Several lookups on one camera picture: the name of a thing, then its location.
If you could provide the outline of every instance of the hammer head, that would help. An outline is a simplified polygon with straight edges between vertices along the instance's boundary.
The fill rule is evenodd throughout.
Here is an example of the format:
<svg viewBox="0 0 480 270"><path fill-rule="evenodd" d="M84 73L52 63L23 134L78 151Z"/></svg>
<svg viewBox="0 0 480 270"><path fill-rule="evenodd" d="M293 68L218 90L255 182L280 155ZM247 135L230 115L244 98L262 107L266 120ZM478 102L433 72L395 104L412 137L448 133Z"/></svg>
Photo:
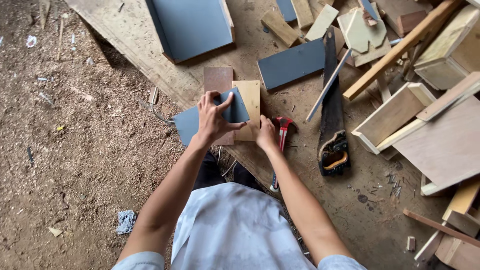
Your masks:
<svg viewBox="0 0 480 270"><path fill-rule="evenodd" d="M295 122L293 122L293 120L288 118L288 117L278 116L278 117L273 118L272 120L279 123L280 127L288 128L288 125L292 124L295 127L295 131L297 131L299 129L297 124L295 124Z"/></svg>

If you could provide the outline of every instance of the hand saw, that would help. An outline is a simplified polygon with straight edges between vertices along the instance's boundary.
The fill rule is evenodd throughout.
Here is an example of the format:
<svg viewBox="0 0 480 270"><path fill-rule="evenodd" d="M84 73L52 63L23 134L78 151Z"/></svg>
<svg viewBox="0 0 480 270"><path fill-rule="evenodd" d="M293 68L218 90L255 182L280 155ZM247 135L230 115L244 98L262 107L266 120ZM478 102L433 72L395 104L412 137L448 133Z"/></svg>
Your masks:
<svg viewBox="0 0 480 270"><path fill-rule="evenodd" d="M335 73L337 67L335 32L327 30L325 43L324 84ZM325 95L318 111L320 112L320 135L317 145L317 161L322 176L343 174L350 167L348 141L343 124L342 93L338 75Z"/></svg>

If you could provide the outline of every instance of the wooden workbench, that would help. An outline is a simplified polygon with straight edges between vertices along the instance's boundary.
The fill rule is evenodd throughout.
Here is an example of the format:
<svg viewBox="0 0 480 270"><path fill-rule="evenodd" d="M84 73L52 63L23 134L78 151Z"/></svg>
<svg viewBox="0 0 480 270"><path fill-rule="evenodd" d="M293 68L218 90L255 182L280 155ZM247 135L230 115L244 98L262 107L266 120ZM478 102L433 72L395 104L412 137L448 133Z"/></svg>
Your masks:
<svg viewBox="0 0 480 270"><path fill-rule="evenodd" d="M227 0L235 26L236 42L208 54L174 65L161 55L160 42L144 0L66 0L99 34L133 63L155 85L183 109L196 104L203 91L203 68L231 66L235 80L261 80L256 61L285 50L272 33L265 33L260 18L274 7L275 0ZM118 9L125 2L121 12ZM314 17L322 5L310 0ZM337 1L340 14L357 6L356 0ZM352 254L369 269L417 269L413 253L404 252L407 236L417 239L417 249L433 233L433 229L412 221L402 214L403 208L440 220L447 199L420 196L420 172L406 159L386 161L367 152L350 135L374 108L365 94L352 102L344 101L345 126L348 131L352 168L343 176L323 178L316 162L316 144L320 114L310 123L304 119L321 91L321 73L315 73L275 92L261 89L261 110L267 116L287 116L299 126L289 136L285 155L301 180L313 192L332 218L340 236ZM340 72L345 91L360 76L346 66ZM272 179L272 167L266 155L253 142L236 142L226 147L265 186ZM405 179L399 199L389 198L389 172L396 180ZM376 195L373 187L380 187ZM361 203L359 195L368 200Z"/></svg>

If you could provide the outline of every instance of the black pants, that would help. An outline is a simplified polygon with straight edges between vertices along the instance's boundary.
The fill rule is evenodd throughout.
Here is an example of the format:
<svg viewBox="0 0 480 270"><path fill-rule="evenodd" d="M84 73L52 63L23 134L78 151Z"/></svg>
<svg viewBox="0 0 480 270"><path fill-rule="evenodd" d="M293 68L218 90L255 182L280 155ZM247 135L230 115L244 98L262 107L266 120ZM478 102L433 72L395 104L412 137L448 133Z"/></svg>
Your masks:
<svg viewBox="0 0 480 270"><path fill-rule="evenodd" d="M255 181L255 177L240 163L237 163L237 165L235 165L233 168L233 181L235 183L239 183L264 192L260 185L258 185L258 183ZM193 190L226 182L227 181L220 173L220 168L216 163L215 157L212 155L212 153L210 153L210 151L208 151L200 166L197 179L193 185Z"/></svg>

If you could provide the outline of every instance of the person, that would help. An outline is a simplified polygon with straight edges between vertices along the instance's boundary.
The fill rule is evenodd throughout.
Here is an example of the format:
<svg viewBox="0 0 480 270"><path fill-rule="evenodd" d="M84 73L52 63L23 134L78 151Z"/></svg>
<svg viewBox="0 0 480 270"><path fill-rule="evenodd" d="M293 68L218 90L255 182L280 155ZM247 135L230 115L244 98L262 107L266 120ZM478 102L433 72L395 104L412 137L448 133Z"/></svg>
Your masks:
<svg viewBox="0 0 480 270"><path fill-rule="evenodd" d="M221 114L234 97L231 93L216 106L213 98L217 95L216 91L206 92L198 102L197 134L142 207L113 270L163 269L174 229L173 270L365 270L288 165L270 119L261 115L260 128L251 122L228 123ZM227 183L208 151L225 133L247 124L276 172L285 205L313 264L301 250L280 202L264 193L240 164L233 170L233 182Z"/></svg>

